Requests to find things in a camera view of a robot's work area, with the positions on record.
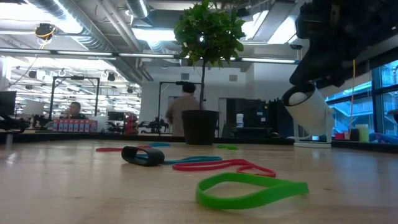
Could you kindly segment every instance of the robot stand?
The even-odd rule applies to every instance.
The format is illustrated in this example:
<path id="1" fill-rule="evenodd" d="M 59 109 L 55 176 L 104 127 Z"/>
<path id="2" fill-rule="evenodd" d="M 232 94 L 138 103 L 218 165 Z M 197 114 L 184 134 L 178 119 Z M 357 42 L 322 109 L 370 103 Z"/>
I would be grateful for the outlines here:
<path id="1" fill-rule="evenodd" d="M 325 114 L 326 118 L 333 113 L 333 110 L 326 109 Z M 299 125 L 294 121 L 294 137 L 295 143 L 294 147 L 307 147 L 307 148 L 331 148 L 331 130 L 333 129 L 333 123 L 329 122 L 329 119 L 325 119 L 325 133 L 326 133 L 326 142 L 314 142 L 314 141 L 301 141 L 302 138 L 299 137 Z"/>

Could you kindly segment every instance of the tree trunk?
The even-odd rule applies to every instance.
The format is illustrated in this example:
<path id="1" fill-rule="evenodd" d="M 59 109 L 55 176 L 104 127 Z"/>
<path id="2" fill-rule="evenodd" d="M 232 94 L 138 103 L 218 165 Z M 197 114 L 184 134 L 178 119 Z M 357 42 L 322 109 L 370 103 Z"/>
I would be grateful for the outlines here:
<path id="1" fill-rule="evenodd" d="M 201 85 L 200 85 L 200 97 L 199 97 L 200 110 L 203 110 L 203 98 L 205 93 L 205 72 L 206 72 L 206 60 L 203 59 L 203 65 L 201 66 Z"/>

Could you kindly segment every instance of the green rubber band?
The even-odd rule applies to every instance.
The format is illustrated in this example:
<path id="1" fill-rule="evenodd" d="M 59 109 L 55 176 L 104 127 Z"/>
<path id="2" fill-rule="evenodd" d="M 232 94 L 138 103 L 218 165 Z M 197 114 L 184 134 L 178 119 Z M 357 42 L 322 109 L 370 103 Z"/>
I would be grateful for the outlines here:
<path id="1" fill-rule="evenodd" d="M 204 193 L 205 190 L 222 182 L 253 184 L 267 187 L 267 189 L 231 198 L 219 198 Z M 200 205 L 212 209 L 247 209 L 304 194 L 309 194 L 308 185 L 305 182 L 291 182 L 251 174 L 224 173 L 200 181 L 197 185 L 196 198 Z"/>
<path id="2" fill-rule="evenodd" d="M 218 145 L 217 148 L 219 148 L 219 149 L 228 149 L 228 150 L 238 150 L 238 147 L 229 146 L 229 145 Z"/>

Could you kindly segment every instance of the desk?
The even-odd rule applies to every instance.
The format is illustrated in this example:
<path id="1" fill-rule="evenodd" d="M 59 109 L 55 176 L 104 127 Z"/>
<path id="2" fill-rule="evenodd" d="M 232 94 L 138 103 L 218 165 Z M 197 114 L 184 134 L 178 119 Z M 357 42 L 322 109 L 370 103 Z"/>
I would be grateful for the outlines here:
<path id="1" fill-rule="evenodd" d="M 0 224 L 3 223 L 305 223 L 398 222 L 398 156 L 347 149 L 293 146 L 214 146 L 171 143 L 167 159 L 216 155 L 243 158 L 274 169 L 281 179 L 306 181 L 310 194 L 249 210 L 210 210 L 195 201 L 199 180 L 236 170 L 180 172 L 170 166 L 127 164 L 120 153 L 96 147 L 138 146 L 134 141 L 60 141 L 0 146 Z M 209 194 L 242 195 L 257 190 L 220 184 Z"/>

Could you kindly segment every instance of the black rubber band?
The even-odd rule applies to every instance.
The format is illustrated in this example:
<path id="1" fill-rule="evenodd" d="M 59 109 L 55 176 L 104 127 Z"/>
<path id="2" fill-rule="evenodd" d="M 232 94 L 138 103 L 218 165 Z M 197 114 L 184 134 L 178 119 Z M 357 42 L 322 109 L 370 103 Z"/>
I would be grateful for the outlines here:
<path id="1" fill-rule="evenodd" d="M 144 151 L 148 155 L 148 158 L 137 158 L 138 150 Z M 131 164 L 140 166 L 157 166 L 164 162 L 164 154 L 162 151 L 154 148 L 138 148 L 134 146 L 124 147 L 122 150 L 122 158 Z"/>

